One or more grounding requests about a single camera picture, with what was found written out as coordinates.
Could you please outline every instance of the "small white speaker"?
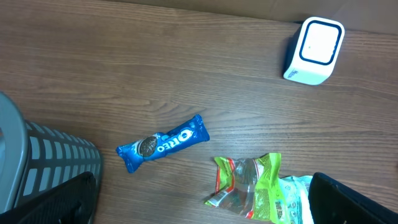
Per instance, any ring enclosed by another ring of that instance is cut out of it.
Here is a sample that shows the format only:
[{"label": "small white speaker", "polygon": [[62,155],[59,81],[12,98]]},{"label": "small white speaker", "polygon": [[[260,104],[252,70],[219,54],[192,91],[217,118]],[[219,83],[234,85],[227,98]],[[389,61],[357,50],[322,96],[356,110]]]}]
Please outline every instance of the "small white speaker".
[{"label": "small white speaker", "polygon": [[308,18],[290,42],[284,78],[308,85],[323,83],[335,67],[344,34],[339,22]]}]

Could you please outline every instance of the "clear plastic wrapper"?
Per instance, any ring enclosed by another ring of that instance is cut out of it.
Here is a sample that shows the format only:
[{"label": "clear plastic wrapper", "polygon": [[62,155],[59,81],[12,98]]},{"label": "clear plastic wrapper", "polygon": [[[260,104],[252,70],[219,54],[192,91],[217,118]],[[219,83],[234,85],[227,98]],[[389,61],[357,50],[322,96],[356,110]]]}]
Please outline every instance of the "clear plastic wrapper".
[{"label": "clear plastic wrapper", "polygon": [[305,204],[308,202],[306,186],[312,177],[279,179],[281,154],[270,153],[258,159],[216,157],[215,161],[218,165],[216,190],[205,202],[207,205],[255,220],[311,223],[312,219],[302,218],[302,210],[310,209]]}]

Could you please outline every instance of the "wood grain surface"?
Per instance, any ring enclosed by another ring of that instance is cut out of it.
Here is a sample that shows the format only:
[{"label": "wood grain surface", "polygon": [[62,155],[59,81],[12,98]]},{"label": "wood grain surface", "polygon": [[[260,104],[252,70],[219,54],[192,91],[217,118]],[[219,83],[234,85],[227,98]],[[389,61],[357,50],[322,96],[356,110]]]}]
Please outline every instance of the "wood grain surface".
[{"label": "wood grain surface", "polygon": [[[95,223],[257,223],[207,207],[215,156],[282,153],[398,212],[398,37],[346,32],[320,86],[282,78],[298,24],[91,0],[0,2],[0,89],[104,155]],[[211,140],[128,174],[116,146],[201,114]]]}]

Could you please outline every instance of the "blue snack wrapper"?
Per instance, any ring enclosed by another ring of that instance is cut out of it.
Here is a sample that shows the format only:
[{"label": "blue snack wrapper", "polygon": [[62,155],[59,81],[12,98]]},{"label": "blue snack wrapper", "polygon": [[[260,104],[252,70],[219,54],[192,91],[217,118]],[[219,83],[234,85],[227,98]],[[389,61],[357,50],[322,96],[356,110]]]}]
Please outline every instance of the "blue snack wrapper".
[{"label": "blue snack wrapper", "polygon": [[173,130],[118,146],[117,154],[123,158],[129,173],[133,173],[144,161],[152,161],[178,152],[196,143],[209,141],[203,120],[199,114]]}]

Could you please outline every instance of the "wastebasket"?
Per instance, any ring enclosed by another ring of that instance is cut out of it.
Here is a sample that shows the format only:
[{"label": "wastebasket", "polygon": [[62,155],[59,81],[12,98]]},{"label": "wastebasket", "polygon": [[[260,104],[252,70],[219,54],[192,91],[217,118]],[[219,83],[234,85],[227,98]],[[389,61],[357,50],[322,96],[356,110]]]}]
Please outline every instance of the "wastebasket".
[{"label": "wastebasket", "polygon": [[0,92],[0,213],[56,187],[84,171],[102,178],[103,157],[86,139],[23,119]]}]

